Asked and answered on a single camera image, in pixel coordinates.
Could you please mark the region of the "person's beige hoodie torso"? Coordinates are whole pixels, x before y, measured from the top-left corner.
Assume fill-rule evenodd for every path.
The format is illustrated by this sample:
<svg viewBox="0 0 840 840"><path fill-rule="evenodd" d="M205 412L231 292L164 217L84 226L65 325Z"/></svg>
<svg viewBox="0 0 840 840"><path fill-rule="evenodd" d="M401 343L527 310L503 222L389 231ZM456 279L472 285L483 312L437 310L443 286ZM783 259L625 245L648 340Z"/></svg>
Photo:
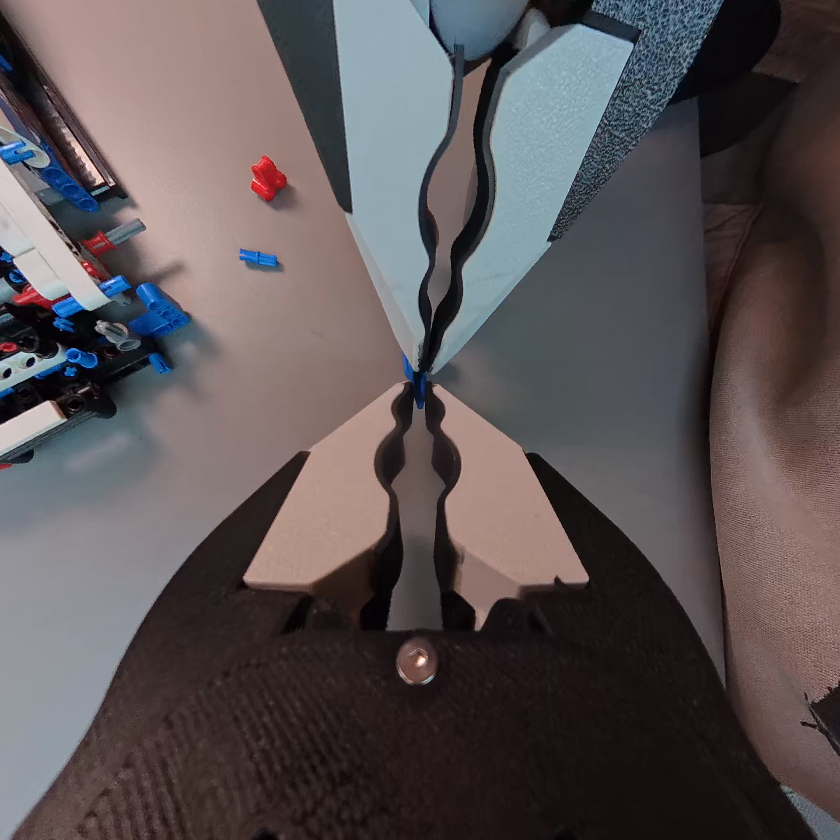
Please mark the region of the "person's beige hoodie torso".
<svg viewBox="0 0 840 840"><path fill-rule="evenodd" d="M710 400L728 683L771 773L838 822L838 270L766 204L731 273Z"/></svg>

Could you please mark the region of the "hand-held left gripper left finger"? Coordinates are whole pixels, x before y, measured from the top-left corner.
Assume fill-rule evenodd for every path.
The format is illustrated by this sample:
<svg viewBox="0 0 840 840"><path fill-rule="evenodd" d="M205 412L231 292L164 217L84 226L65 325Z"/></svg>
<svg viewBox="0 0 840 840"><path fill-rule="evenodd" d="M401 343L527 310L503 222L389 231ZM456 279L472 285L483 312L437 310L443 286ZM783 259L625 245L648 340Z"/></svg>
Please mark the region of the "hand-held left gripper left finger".
<svg viewBox="0 0 840 840"><path fill-rule="evenodd" d="M328 601L362 628L387 625L403 568L393 482L413 409L413 385L396 384L306 453L247 568L248 587Z"/></svg>

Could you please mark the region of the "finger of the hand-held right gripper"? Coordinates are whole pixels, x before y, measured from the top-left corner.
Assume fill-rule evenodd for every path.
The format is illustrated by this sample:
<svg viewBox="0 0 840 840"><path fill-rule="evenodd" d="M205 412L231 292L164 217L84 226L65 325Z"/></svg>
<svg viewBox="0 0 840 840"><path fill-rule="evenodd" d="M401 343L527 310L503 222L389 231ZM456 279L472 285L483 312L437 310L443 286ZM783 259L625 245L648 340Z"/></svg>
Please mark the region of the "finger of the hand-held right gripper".
<svg viewBox="0 0 840 840"><path fill-rule="evenodd" d="M450 250L425 370L439 372L550 247L556 218L621 79L638 32L531 26L486 71L473 129L476 197Z"/></svg>
<svg viewBox="0 0 840 840"><path fill-rule="evenodd" d="M427 189L461 75L414 2L332 4L350 176L350 231L395 339L420 371L434 265Z"/></svg>

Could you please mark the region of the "red toy brick connector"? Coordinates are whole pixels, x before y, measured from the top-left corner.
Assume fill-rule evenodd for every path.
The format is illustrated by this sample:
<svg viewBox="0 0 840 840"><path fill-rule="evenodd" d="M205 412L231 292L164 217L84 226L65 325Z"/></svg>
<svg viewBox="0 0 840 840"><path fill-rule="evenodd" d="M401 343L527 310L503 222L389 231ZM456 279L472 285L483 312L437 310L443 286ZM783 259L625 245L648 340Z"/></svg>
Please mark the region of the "red toy brick connector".
<svg viewBox="0 0 840 840"><path fill-rule="evenodd" d="M267 155L252 165L251 191L266 203L272 203L288 184L287 176Z"/></svg>

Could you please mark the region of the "grey desk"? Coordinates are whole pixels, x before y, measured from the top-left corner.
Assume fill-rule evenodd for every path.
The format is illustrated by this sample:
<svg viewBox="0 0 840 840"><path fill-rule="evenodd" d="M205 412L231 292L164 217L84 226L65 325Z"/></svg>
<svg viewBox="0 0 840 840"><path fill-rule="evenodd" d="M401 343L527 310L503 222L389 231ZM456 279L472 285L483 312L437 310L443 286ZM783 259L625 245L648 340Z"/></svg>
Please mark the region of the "grey desk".
<svg viewBox="0 0 840 840"><path fill-rule="evenodd" d="M403 378L402 355L254 2L2 2L147 232L112 265L192 316L2 473L2 838L73 753L184 559L288 459ZM250 189L267 155L287 176ZM722 673L708 478L697 105L668 108L439 381L654 563ZM279 269L238 258L278 257Z"/></svg>

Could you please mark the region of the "blue toy brick assembly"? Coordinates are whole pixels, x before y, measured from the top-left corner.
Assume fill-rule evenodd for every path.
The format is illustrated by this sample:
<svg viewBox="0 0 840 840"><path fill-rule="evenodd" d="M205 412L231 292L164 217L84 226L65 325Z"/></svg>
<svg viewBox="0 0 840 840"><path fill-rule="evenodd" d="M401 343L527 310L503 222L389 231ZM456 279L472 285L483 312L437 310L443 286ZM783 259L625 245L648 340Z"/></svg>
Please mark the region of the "blue toy brick assembly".
<svg viewBox="0 0 840 840"><path fill-rule="evenodd" d="M422 370L416 371L411 361L408 357L403 353L402 354L402 367L403 373L408 382L411 383L413 388L413 399L415 402L416 407L419 410L424 410L425 403L426 403L426 385L427 385L427 376Z"/></svg>

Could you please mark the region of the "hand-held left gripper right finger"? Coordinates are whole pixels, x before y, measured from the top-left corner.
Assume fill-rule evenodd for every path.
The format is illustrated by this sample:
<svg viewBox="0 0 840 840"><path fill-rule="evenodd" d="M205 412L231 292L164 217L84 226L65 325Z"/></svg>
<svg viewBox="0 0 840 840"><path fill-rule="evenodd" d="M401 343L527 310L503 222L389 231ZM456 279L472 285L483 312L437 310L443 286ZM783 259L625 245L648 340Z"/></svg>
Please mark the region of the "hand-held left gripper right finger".
<svg viewBox="0 0 840 840"><path fill-rule="evenodd" d="M478 629L492 607L589 575L524 449L440 385L426 392L437 501L434 567L445 629Z"/></svg>

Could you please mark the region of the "toy brick car model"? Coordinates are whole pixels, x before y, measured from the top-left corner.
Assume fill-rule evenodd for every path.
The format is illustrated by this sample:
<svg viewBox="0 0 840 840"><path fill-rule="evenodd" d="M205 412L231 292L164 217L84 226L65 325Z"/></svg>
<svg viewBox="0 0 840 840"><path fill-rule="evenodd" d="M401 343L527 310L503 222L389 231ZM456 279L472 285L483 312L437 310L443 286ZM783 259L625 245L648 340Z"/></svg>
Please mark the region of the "toy brick car model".
<svg viewBox="0 0 840 840"><path fill-rule="evenodd" d="M189 314L103 257L139 219L72 234L59 210L100 217L123 185L5 16L1 23L1 467L29 463L66 431L117 412L112 388L171 372L160 340Z"/></svg>

